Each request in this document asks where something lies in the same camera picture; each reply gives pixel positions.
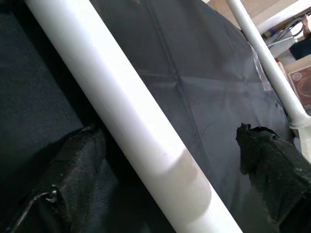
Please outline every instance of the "dark gray fabric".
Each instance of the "dark gray fabric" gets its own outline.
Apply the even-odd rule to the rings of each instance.
[[[83,125],[12,15],[0,15],[0,183]]]
[[[269,232],[259,199],[240,174],[235,133],[243,122],[288,139],[289,128],[275,93],[263,90],[241,32],[200,0],[92,3],[243,232]],[[98,122],[27,9],[15,17],[0,18],[1,45],[11,44],[0,50],[3,175],[66,133]],[[174,232],[113,145],[107,144],[112,149],[88,232]]]

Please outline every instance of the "white pipe fitting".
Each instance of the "white pipe fitting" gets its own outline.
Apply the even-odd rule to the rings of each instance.
[[[241,1],[227,0],[227,3],[247,40],[257,52],[273,89],[289,115],[291,127],[296,129],[310,125],[311,117],[307,115],[298,97],[284,77]]]

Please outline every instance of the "white pole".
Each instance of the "white pole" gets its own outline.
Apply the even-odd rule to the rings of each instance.
[[[88,0],[26,0],[178,233],[238,225]]]
[[[311,117],[303,109],[241,1],[227,0],[227,3],[246,38],[257,52],[273,89],[290,117],[291,127],[300,128],[309,125]]]

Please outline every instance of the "black tarp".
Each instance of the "black tarp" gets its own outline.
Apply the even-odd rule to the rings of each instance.
[[[243,232],[269,232],[259,198],[239,171],[236,128],[261,125],[283,139],[290,132],[275,93],[263,89],[243,34],[200,0],[92,4]],[[24,173],[32,176],[19,178],[27,182],[46,146],[99,121],[25,6],[0,15],[0,24],[0,181],[30,163]],[[106,168],[88,232],[173,232],[106,137]]]

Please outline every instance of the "white pvc pipe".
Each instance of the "white pvc pipe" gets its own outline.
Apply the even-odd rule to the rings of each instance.
[[[240,233],[91,3],[26,3],[174,229]]]
[[[279,44],[279,43],[282,43],[282,42],[287,41],[287,40],[290,40],[290,39],[293,39],[294,43],[296,42],[295,38],[294,38],[293,36],[290,36],[290,37],[287,37],[287,38],[285,38],[285,39],[278,40],[278,41],[276,41],[276,42],[273,42],[273,43],[271,43],[271,44],[268,44],[267,47],[269,48],[269,47],[271,47],[271,46],[273,46],[273,45],[277,45],[277,44]]]
[[[246,38],[257,52],[273,89],[290,117],[291,127],[300,128],[309,125],[311,117],[305,112],[241,1],[227,0],[227,3]]]

